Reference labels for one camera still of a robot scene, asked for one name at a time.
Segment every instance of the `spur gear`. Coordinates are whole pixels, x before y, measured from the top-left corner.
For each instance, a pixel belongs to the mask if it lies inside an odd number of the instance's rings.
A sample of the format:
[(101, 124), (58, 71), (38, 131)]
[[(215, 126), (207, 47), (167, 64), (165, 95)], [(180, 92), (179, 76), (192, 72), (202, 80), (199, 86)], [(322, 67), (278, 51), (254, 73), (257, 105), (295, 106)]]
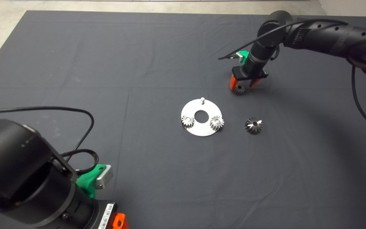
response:
[(224, 126), (224, 120), (220, 116), (214, 116), (211, 118), (210, 127), (213, 130), (219, 130), (222, 126)]
[(235, 95), (242, 95), (245, 93), (245, 86), (243, 84), (238, 83), (234, 89), (231, 90)]
[(182, 117), (182, 125), (185, 127), (185, 128), (190, 128), (193, 126), (194, 124), (194, 117), (189, 117), (187, 115), (183, 115)]
[(253, 135), (257, 135), (262, 130), (262, 120), (258, 120), (254, 117), (248, 119), (245, 122), (245, 130)]

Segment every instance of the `orange part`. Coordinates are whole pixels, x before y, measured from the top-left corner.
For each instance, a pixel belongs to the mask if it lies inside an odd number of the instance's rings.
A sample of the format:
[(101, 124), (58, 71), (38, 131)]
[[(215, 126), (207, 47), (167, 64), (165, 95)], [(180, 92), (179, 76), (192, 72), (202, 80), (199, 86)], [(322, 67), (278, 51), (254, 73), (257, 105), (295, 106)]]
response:
[(230, 89), (234, 90), (235, 86), (237, 86), (238, 81), (234, 78), (234, 74), (231, 75), (231, 83), (230, 83)]
[(126, 216), (123, 213), (117, 213), (115, 215), (114, 222), (112, 223), (113, 229), (129, 229), (128, 222), (126, 220)]
[(257, 84), (261, 79), (256, 79), (251, 83), (251, 87), (255, 86), (255, 84)]

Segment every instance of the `green bracket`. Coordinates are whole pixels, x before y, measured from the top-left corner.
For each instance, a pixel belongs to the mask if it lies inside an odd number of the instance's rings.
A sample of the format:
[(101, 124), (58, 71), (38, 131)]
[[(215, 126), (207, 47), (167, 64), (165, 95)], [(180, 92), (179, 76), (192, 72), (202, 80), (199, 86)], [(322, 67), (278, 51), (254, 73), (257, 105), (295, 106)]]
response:
[(248, 58), (249, 52), (245, 51), (245, 50), (242, 50), (242, 51), (238, 51), (238, 53), (241, 54), (244, 57), (244, 59), (242, 61), (242, 64), (245, 64), (245, 60)]
[(98, 164), (91, 172), (81, 175), (76, 184), (90, 197), (96, 196), (96, 189), (93, 187), (93, 182), (105, 170), (106, 165)]

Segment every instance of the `gear on plate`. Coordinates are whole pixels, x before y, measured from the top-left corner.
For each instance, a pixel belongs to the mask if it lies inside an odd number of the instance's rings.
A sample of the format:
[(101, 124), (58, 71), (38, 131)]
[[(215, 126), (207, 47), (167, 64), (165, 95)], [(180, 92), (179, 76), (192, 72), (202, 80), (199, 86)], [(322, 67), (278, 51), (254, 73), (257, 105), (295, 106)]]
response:
[(248, 119), (245, 122), (245, 130), (253, 135), (257, 135), (262, 130), (262, 120), (258, 120), (254, 117)]
[(210, 127), (213, 130), (219, 130), (222, 126), (224, 126), (224, 120), (220, 116), (214, 116), (211, 118)]
[(189, 117), (189, 116), (183, 115), (183, 117), (182, 117), (182, 125), (185, 128), (190, 128), (190, 127), (193, 126), (193, 124), (194, 124), (194, 117)]

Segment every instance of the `concrete floor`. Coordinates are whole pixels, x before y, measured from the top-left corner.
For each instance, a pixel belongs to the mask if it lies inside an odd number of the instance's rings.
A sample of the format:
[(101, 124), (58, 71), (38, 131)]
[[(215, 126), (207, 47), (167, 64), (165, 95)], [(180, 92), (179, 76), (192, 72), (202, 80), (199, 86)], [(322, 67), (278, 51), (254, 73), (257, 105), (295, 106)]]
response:
[(291, 14), (326, 15), (317, 0), (241, 2), (87, 2), (0, 0), (0, 48), (26, 10), (79, 10), (154, 13)]

